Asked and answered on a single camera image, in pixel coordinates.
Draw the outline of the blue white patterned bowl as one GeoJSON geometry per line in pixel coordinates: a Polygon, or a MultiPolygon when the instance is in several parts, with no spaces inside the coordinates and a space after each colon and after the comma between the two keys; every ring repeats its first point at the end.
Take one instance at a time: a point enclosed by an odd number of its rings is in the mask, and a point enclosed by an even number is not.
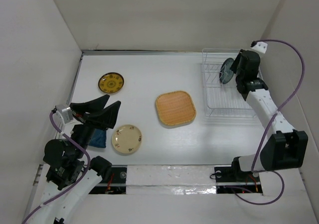
{"type": "Polygon", "coordinates": [[[231,66],[234,62],[233,58],[227,58],[221,68],[220,68],[220,72],[219,72],[219,82],[221,84],[227,84],[231,81],[231,79],[233,78],[233,71],[231,70],[231,66]]]}

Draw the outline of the cream floral round plate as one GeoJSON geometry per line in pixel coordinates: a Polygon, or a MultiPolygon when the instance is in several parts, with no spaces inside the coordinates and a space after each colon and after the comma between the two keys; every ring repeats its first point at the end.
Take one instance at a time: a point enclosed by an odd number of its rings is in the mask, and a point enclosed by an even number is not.
{"type": "Polygon", "coordinates": [[[125,124],[115,129],[111,143],[117,152],[126,155],[136,152],[142,139],[142,132],[135,125],[125,124]]]}

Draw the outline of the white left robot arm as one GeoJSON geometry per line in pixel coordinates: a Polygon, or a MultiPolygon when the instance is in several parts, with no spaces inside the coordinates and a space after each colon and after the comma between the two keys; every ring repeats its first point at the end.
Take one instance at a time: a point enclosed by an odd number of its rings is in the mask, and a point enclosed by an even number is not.
{"type": "Polygon", "coordinates": [[[100,182],[112,175],[112,163],[101,156],[91,158],[87,147],[99,135],[114,128],[121,102],[107,105],[109,95],[84,103],[56,105],[50,112],[51,125],[60,139],[48,141],[43,162],[49,166],[41,204],[23,220],[24,224],[68,224],[79,204],[100,182]]]}

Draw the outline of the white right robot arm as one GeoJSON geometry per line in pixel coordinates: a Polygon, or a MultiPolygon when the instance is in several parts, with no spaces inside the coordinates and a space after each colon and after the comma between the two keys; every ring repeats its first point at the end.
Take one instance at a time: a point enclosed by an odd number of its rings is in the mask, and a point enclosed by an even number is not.
{"type": "Polygon", "coordinates": [[[268,86],[258,76],[259,65],[257,52],[240,50],[231,66],[236,74],[237,91],[264,128],[256,153],[233,159],[230,175],[236,181],[253,172],[300,168],[308,144],[306,132],[296,130],[275,105],[268,86]]]}

